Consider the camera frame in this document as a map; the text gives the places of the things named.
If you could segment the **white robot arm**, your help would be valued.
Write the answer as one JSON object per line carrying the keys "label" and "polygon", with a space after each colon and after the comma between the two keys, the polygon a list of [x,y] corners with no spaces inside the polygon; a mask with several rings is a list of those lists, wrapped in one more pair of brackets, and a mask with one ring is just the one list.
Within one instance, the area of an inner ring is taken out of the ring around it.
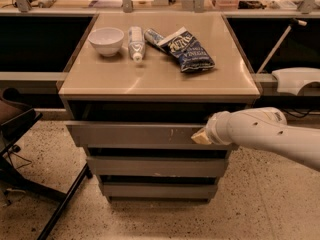
{"label": "white robot arm", "polygon": [[191,139],[202,145],[236,144],[273,152],[320,171],[320,130],[289,126],[273,107],[215,113]]}

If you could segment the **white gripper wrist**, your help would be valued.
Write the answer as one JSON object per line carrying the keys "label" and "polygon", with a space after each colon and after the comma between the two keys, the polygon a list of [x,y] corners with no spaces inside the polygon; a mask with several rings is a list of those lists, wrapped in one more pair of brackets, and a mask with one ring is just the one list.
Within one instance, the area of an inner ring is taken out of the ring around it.
{"label": "white gripper wrist", "polygon": [[214,113],[204,128],[201,128],[191,136],[191,139],[200,145],[210,145],[211,142],[215,145],[231,145],[234,143],[229,135],[228,122],[233,116],[233,113],[222,111]]}

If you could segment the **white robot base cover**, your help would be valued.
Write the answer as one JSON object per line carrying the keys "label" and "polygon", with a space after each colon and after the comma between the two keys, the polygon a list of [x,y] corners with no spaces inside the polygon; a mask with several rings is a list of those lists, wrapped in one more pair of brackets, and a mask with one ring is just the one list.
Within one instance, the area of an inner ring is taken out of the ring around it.
{"label": "white robot base cover", "polygon": [[293,67],[275,70],[272,76],[277,80],[277,92],[298,95],[311,83],[320,83],[320,69]]}

